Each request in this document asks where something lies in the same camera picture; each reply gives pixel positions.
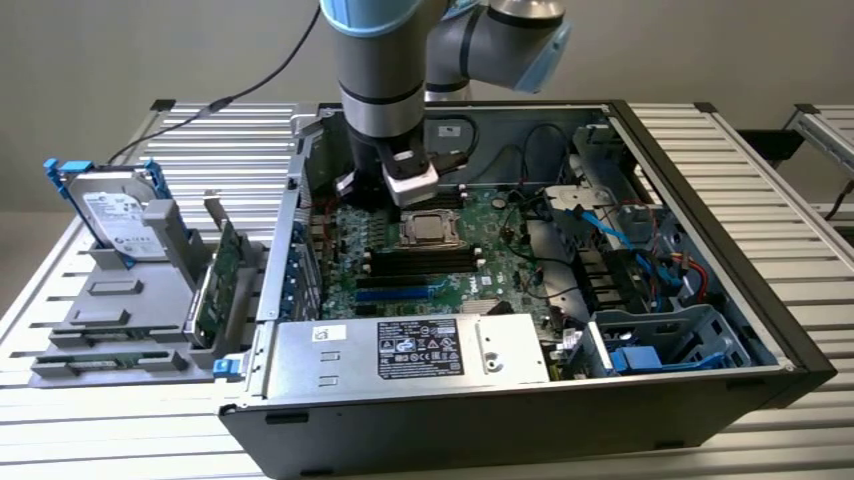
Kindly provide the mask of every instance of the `slotted metal table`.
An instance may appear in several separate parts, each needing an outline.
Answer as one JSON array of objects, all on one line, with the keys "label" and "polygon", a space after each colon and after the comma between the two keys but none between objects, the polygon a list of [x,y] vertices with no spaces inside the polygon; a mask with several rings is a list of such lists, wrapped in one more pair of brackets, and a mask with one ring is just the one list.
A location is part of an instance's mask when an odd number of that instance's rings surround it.
[{"label": "slotted metal table", "polygon": [[[198,107],[152,112],[137,135]],[[216,229],[201,194],[217,189],[237,229],[270,240],[300,108],[234,105],[148,143],[141,156],[156,154],[186,223],[202,236],[214,237]],[[837,376],[789,408],[745,415],[696,449],[370,478],[854,478],[851,247],[713,111],[689,104],[632,109]],[[89,243],[74,220],[0,321],[0,477],[264,478],[214,416],[222,397],[236,394],[233,384],[26,388],[31,357],[92,270],[79,253]]]}]

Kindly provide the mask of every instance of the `black wire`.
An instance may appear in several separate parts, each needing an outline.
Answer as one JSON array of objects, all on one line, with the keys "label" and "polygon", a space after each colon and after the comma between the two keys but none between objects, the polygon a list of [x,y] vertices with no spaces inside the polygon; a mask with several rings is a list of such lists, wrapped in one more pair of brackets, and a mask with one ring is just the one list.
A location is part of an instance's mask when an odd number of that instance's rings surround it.
[{"label": "black wire", "polygon": [[506,245],[506,250],[509,250],[509,253],[512,253],[516,257],[529,262],[553,262],[553,263],[559,263],[560,265],[565,265],[568,268],[572,268],[572,264],[559,258],[537,257],[536,255],[525,255],[524,253],[513,250],[513,248],[509,245]]},{"label": "black wire", "polygon": [[470,127],[470,143],[468,144],[468,148],[465,149],[465,156],[470,158],[477,149],[477,143],[480,143],[480,127],[477,126],[477,122],[474,122],[468,115],[441,115],[438,117],[429,117],[429,120],[442,121],[442,120],[458,120],[460,122],[465,122]]},{"label": "black wire", "polygon": [[533,134],[541,130],[543,128],[547,128],[549,130],[553,130],[555,132],[557,132],[557,134],[560,135],[560,138],[563,139],[563,155],[564,158],[569,158],[569,138],[565,136],[565,133],[563,133],[563,129],[555,125],[553,123],[541,123],[539,125],[536,125],[531,131],[528,132],[528,134],[524,137],[524,142],[521,143],[521,170],[519,172],[519,177],[524,178],[527,180],[527,175],[528,175],[528,144],[531,142],[531,138],[533,137]]},{"label": "black wire", "polygon": [[198,120],[200,118],[209,117],[212,114],[214,114],[222,108],[225,108],[228,105],[230,105],[230,103],[234,100],[238,100],[240,98],[245,97],[249,93],[254,92],[258,88],[261,88],[264,85],[266,85],[269,83],[269,81],[273,78],[276,78],[276,76],[284,71],[284,69],[290,64],[290,61],[293,60],[293,57],[296,57],[296,54],[298,53],[300,49],[302,48],[302,44],[305,43],[305,40],[308,40],[308,35],[310,34],[310,31],[314,28],[314,24],[317,23],[317,18],[318,17],[320,17],[320,7],[317,7],[317,9],[314,10],[313,17],[310,18],[310,22],[308,23],[308,27],[305,28],[305,31],[302,32],[302,36],[300,37],[298,42],[296,42],[296,46],[293,47],[293,50],[290,50],[289,55],[284,59],[284,62],[281,62],[281,65],[278,65],[278,67],[269,73],[269,75],[266,75],[257,83],[254,83],[254,85],[252,85],[249,88],[246,88],[241,92],[238,92],[238,93],[236,93],[233,95],[229,95],[226,97],[222,97],[222,98],[220,98],[217,100],[213,100],[210,103],[208,103],[208,105],[204,108],[201,108],[181,123],[177,123],[177,124],[172,125],[170,127],[166,127],[166,128],[164,128],[161,130],[157,130],[154,133],[152,133],[149,135],[145,135],[144,137],[140,137],[136,140],[133,140],[130,143],[128,143],[112,155],[112,157],[109,157],[109,160],[106,161],[106,163],[112,163],[116,160],[116,158],[118,158],[121,156],[121,154],[124,154],[129,149],[136,147],[140,143],[146,142],[152,138],[158,137],[160,135],[162,135],[166,132],[170,132],[172,130],[177,130],[184,125],[192,123],[193,121]]},{"label": "black wire", "polygon": [[500,150],[497,151],[497,153],[492,157],[492,160],[489,160],[489,163],[486,163],[485,166],[480,169],[480,171],[472,177],[468,178],[466,183],[473,182],[477,178],[480,178],[482,176],[482,174],[485,172],[489,171],[489,168],[492,168],[492,165],[494,165],[494,162],[497,162],[497,159],[501,158],[501,155],[504,155],[504,153],[506,153],[508,151],[515,152],[516,155],[519,155],[519,159],[521,159],[521,157],[523,157],[521,147],[519,147],[519,145],[508,143],[506,145],[504,145],[500,148]]},{"label": "black wire", "polygon": [[839,192],[839,196],[836,197],[836,201],[832,203],[832,208],[829,209],[829,212],[827,212],[827,215],[824,215],[824,220],[829,221],[832,216],[839,211],[839,207],[841,207],[841,202],[844,201],[844,197],[847,197],[851,194],[852,191],[854,191],[854,180],[851,180],[847,183],[847,185],[844,186],[844,188]]},{"label": "black wire", "polygon": [[561,290],[560,292],[557,292],[557,293],[555,293],[552,295],[544,295],[544,296],[543,295],[536,295],[535,293],[531,293],[528,291],[528,288],[524,289],[524,293],[525,293],[525,295],[528,297],[533,297],[537,300],[548,300],[548,299],[552,299],[555,297],[559,297],[560,295],[565,295],[567,293],[569,293],[573,290],[580,290],[580,287],[569,287],[565,290]]}]

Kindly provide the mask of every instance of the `warning label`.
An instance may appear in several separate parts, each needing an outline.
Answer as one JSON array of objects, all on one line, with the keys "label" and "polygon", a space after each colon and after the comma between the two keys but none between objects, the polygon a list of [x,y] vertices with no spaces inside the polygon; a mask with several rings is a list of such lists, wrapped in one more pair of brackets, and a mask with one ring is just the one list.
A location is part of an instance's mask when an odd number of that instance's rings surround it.
[{"label": "warning label", "polygon": [[376,324],[377,373],[384,380],[461,375],[456,320]]},{"label": "warning label", "polygon": [[162,257],[154,231],[142,225],[142,207],[136,198],[101,192],[83,194],[82,201],[116,250],[137,260]]}]

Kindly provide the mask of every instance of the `green circuit board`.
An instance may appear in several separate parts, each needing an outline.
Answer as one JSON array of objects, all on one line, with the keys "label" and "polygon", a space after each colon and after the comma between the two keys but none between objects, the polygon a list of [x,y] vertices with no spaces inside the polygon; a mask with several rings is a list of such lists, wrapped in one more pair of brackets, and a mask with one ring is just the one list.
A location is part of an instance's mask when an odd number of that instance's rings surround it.
[{"label": "green circuit board", "polygon": [[[497,233],[508,215],[506,225],[519,229],[517,213],[509,207],[497,210],[490,206],[492,199],[505,198],[505,195],[492,189],[469,191],[464,207],[453,210],[458,215],[460,240],[465,245],[481,248],[485,264],[473,273],[430,275],[428,299],[369,302],[377,307],[376,314],[369,316],[462,313],[465,302],[496,300],[506,301],[516,313],[529,313],[539,329],[541,319],[548,315],[548,304],[515,288],[512,282],[516,271],[527,281],[535,265],[513,255]],[[360,305],[354,300],[356,279],[366,276],[361,271],[362,253],[368,248],[393,251],[400,238],[400,224],[388,220],[385,212],[370,214],[348,206],[336,210],[334,224],[333,241],[345,241],[346,252],[338,254],[336,262],[328,258],[321,262],[326,286],[322,318],[353,318],[358,316],[356,307]],[[513,248],[529,253],[524,246]],[[529,286],[529,292],[545,295],[541,286]]]}]

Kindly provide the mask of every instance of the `gray wall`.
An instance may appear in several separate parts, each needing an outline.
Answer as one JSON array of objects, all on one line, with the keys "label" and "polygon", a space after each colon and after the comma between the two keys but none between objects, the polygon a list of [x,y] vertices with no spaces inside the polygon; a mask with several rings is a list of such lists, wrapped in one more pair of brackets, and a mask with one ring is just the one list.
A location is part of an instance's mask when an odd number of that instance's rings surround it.
[{"label": "gray wall", "polygon": [[[49,156],[104,160],[154,98],[204,101],[277,64],[312,0],[0,0],[0,210],[63,210]],[[795,102],[854,103],[851,0],[567,0],[575,24],[541,97],[711,101],[736,126],[779,126]],[[334,100],[329,30],[253,100]],[[523,98],[476,86],[478,99]],[[827,200],[841,178],[787,176]]]}]

